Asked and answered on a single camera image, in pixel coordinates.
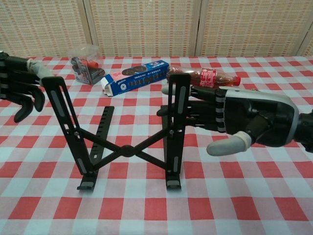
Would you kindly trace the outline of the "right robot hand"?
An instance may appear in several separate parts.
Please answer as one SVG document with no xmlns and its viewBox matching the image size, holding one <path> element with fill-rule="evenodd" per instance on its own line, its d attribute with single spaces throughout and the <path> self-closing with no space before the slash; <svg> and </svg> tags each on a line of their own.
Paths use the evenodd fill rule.
<svg viewBox="0 0 313 235">
<path fill-rule="evenodd" d="M 187 125 L 229 134 L 210 143 L 211 156 L 245 152 L 253 144 L 281 147 L 302 141 L 302 120 L 292 100 L 279 94 L 232 87 L 217 89 L 192 86 L 188 94 Z"/>
</svg>

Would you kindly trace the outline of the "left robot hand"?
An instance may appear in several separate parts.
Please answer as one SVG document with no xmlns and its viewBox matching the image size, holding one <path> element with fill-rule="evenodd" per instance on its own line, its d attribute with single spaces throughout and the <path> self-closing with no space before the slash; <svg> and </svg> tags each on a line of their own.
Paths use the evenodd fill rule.
<svg viewBox="0 0 313 235">
<path fill-rule="evenodd" d="M 53 76 L 39 61 L 0 52 L 0 98 L 21 106 L 14 116 L 15 123 L 24 120 L 33 109 L 43 109 L 45 95 L 39 87 L 43 78 Z"/>
</svg>

